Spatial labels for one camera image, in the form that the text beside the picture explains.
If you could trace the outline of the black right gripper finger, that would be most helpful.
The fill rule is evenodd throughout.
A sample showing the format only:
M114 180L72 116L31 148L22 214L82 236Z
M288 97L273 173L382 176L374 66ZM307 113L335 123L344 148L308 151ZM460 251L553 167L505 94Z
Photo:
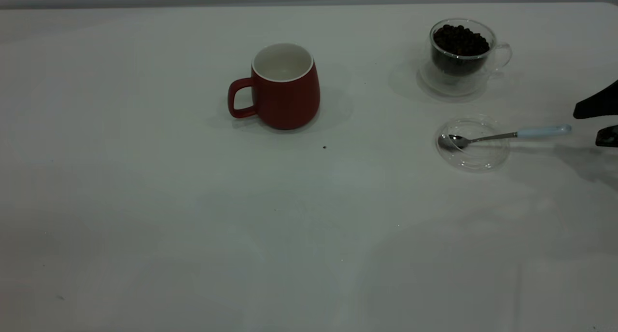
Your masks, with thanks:
M618 81L607 88L576 103L573 117L588 119L601 116L616 116L618 114Z
M595 145L598 147L618 147L618 126L609 126L601 129L596 134Z

